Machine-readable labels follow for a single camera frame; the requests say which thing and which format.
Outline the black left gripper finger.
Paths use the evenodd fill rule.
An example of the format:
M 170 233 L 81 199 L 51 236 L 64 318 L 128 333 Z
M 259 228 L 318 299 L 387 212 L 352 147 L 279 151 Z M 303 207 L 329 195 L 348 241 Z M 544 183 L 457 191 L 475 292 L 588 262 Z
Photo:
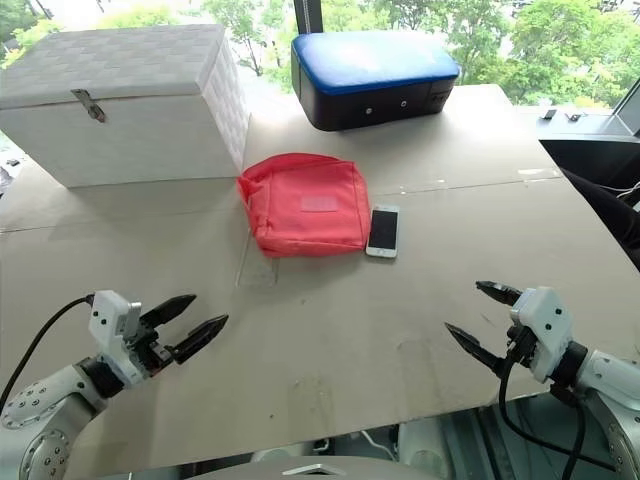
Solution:
M 206 347 L 222 331 L 228 319 L 229 315 L 223 314 L 198 325 L 184 340 L 172 347 L 174 362 L 183 364 Z
M 148 329 L 156 329 L 181 315 L 196 299 L 194 294 L 172 297 L 141 316 L 141 324 Z

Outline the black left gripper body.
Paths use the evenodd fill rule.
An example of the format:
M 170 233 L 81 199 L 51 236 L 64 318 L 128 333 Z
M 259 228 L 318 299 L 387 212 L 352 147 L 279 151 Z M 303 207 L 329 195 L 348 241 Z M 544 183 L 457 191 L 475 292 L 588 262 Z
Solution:
M 139 319 L 135 333 L 125 339 L 131 361 L 145 378 L 154 377 L 173 362 L 169 350 L 159 343 L 156 328 L 143 318 Z

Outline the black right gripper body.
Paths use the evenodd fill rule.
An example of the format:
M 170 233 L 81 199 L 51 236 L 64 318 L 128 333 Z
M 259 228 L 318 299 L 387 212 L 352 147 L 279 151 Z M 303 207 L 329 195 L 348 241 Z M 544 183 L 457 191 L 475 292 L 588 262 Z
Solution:
M 505 359 L 504 373 L 510 371 L 515 364 L 529 369 L 535 353 L 535 334 L 524 325 L 512 325 L 507 331 L 508 350 Z

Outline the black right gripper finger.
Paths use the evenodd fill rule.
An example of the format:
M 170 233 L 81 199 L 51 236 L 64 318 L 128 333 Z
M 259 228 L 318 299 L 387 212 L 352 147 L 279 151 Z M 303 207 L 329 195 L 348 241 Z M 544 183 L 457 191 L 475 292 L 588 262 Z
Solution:
M 486 366 L 496 376 L 503 375 L 505 365 L 504 358 L 498 357 L 482 347 L 476 337 L 463 329 L 450 323 L 445 323 L 445 327 L 466 353 Z
M 523 294 L 522 291 L 514 287 L 494 281 L 476 281 L 475 286 L 478 290 L 480 290 L 490 298 L 508 306 L 513 306 Z

